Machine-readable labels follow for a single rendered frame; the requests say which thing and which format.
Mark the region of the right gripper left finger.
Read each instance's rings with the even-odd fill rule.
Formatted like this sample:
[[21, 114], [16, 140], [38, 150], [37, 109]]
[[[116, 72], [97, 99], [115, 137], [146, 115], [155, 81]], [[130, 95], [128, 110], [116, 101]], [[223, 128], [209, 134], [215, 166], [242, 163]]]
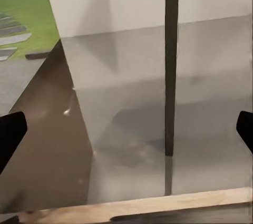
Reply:
[[22, 111], [0, 117], [0, 174], [27, 132]]

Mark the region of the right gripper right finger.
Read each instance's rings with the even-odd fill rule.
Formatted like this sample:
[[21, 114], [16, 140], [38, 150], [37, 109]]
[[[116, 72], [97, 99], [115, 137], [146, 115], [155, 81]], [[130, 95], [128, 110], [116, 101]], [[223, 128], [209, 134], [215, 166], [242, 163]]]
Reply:
[[236, 130], [253, 153], [253, 113], [241, 111]]

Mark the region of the poster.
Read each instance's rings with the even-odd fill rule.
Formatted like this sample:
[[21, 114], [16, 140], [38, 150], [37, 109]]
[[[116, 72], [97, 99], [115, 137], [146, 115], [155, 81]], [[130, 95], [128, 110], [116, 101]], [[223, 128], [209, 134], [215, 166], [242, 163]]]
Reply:
[[164, 0], [165, 12], [165, 156], [173, 156], [177, 68], [178, 0]]

